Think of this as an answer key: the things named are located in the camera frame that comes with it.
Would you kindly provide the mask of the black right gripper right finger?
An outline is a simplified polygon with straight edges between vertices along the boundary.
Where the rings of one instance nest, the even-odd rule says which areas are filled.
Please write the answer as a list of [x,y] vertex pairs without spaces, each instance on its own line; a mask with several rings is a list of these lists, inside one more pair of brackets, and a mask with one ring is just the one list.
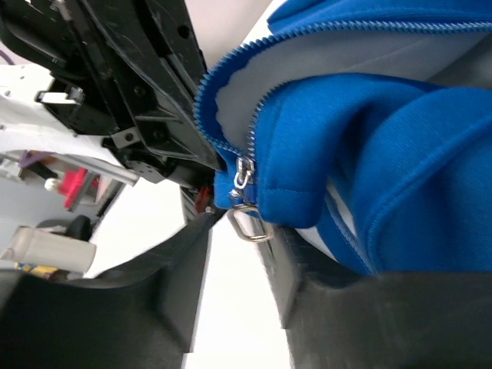
[[296,368],[489,368],[491,276],[363,276],[278,228],[259,247]]

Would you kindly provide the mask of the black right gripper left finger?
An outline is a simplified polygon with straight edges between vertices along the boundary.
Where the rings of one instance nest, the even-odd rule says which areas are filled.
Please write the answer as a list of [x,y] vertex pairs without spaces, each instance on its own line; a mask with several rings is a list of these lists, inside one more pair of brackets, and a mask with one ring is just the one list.
[[191,349],[210,214],[96,278],[1,272],[3,368],[179,368]]

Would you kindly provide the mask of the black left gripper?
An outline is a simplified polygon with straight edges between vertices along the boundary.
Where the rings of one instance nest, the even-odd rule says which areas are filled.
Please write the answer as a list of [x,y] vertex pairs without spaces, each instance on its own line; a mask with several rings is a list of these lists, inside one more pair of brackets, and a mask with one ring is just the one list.
[[44,90],[64,96],[43,106],[74,133],[123,131],[127,109],[137,141],[117,152],[148,181],[207,185],[221,168],[194,123],[205,63],[185,2],[3,1],[1,40],[49,70]]

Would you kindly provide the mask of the blue zip-up fleece jacket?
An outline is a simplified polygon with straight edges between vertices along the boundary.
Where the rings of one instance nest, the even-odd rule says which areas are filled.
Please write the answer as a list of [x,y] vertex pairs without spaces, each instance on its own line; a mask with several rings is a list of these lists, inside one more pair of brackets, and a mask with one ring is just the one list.
[[491,269],[491,3],[287,1],[204,77],[218,207],[343,266]]

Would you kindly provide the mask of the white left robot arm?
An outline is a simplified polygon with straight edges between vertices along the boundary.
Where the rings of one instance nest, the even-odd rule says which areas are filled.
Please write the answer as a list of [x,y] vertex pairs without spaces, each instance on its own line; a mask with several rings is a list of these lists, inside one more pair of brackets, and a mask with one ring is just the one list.
[[3,1],[1,149],[98,159],[148,181],[209,184],[194,123],[205,63],[183,1]]

